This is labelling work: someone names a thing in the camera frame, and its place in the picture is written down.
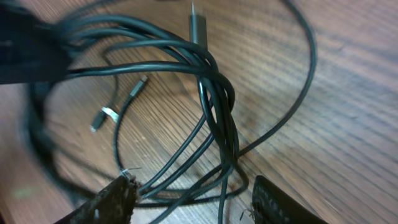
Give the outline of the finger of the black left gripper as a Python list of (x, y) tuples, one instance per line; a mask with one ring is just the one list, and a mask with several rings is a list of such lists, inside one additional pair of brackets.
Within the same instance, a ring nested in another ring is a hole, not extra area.
[(20, 6), (1, 6), (1, 83), (62, 80), (71, 57), (50, 24)]

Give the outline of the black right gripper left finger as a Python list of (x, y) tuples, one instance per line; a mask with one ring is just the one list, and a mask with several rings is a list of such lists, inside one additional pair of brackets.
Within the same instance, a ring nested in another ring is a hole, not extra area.
[(77, 209), (57, 221), (58, 224), (94, 224), (121, 223), (127, 224), (139, 200), (140, 183), (131, 175), (129, 169), (124, 169), (118, 177), (113, 177), (94, 167), (90, 171), (111, 182), (98, 193), (74, 184), (54, 175), (54, 181), (67, 192), (86, 197), (88, 200)]

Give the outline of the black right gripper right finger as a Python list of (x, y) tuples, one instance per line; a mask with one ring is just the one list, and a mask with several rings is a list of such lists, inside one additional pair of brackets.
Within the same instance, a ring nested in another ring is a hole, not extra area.
[(255, 178), (251, 208), (239, 220), (245, 211), (255, 224), (327, 224), (262, 175)]

